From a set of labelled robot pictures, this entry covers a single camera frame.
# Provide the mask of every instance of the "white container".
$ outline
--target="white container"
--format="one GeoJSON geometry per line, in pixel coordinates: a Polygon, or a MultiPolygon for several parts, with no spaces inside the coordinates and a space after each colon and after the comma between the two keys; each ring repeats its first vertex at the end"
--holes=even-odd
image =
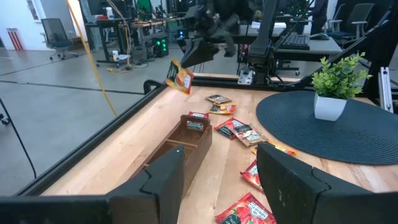
{"type": "Polygon", "coordinates": [[[113,50],[112,57],[113,57],[114,62],[118,62],[119,61],[119,52],[117,50],[113,50]]]}
{"type": "Polygon", "coordinates": [[[106,15],[107,15],[108,19],[114,19],[112,7],[107,7],[106,8],[106,15]]]}
{"type": "Polygon", "coordinates": [[[321,97],[315,94],[314,110],[315,118],[327,121],[336,121],[343,113],[347,100],[321,97]]]}

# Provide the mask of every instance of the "wooden table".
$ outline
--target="wooden table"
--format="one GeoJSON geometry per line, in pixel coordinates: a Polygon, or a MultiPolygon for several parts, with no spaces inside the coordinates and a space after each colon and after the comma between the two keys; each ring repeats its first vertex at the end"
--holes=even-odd
{"type": "MultiPolygon", "coordinates": [[[[220,94],[238,104],[235,118],[252,123],[269,139],[297,153],[297,158],[332,175],[373,192],[398,190],[398,166],[361,166],[330,161],[295,150],[265,130],[256,117],[256,106],[276,92],[193,87],[191,95],[167,88],[124,123],[43,195],[105,194],[127,181],[145,163],[147,156],[189,111],[207,112],[206,96],[220,94]]],[[[371,103],[367,99],[357,99],[371,103]]],[[[216,126],[232,116],[211,114],[216,126]]],[[[251,192],[271,209],[263,192],[255,189],[239,174],[255,159],[251,148],[213,132],[210,147],[180,208],[179,223],[215,223],[220,214],[244,194],[251,192]]]]}

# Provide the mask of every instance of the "gray floor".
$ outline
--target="gray floor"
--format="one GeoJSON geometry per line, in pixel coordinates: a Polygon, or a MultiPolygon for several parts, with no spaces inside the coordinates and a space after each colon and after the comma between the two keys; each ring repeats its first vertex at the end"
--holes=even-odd
{"type": "MultiPolygon", "coordinates": [[[[114,116],[99,90],[87,55],[50,62],[51,52],[14,52],[0,49],[0,97],[6,104],[32,161],[41,174],[97,132],[114,116]]],[[[102,52],[94,57],[101,59],[102,52]]],[[[172,58],[182,58],[172,46],[170,55],[157,58],[147,68],[130,73],[110,74],[106,64],[98,68],[104,88],[118,113],[142,98],[145,80],[165,80],[172,58]]],[[[398,81],[398,55],[392,78],[398,81]]],[[[223,52],[205,64],[205,73],[235,74],[236,57],[224,58],[223,52]]],[[[293,62],[304,77],[319,63],[293,62]]],[[[296,77],[294,72],[280,72],[296,77]]],[[[0,125],[0,195],[12,195],[33,180],[32,171],[11,126],[0,125]]]]}

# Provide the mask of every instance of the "potted plant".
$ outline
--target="potted plant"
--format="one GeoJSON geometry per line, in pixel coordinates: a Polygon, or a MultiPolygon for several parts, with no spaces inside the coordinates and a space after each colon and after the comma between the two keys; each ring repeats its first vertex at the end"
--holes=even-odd
{"type": "Polygon", "coordinates": [[[347,100],[362,92],[362,87],[354,86],[360,78],[370,78],[365,70],[355,72],[359,60],[365,53],[341,59],[331,65],[324,57],[321,59],[322,71],[313,74],[315,94],[315,117],[336,121],[346,106],[347,100]]]}

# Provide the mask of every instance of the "green leaves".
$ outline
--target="green leaves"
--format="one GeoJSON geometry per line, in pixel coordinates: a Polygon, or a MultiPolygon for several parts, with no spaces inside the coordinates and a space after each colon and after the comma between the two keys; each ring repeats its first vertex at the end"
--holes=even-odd
{"type": "Polygon", "coordinates": [[[365,56],[364,52],[353,57],[343,58],[333,65],[323,57],[321,59],[322,71],[314,73],[312,78],[318,95],[350,99],[361,93],[362,88],[353,85],[361,78],[369,79],[372,77],[364,70],[355,72],[355,68],[363,56],[365,56]]]}

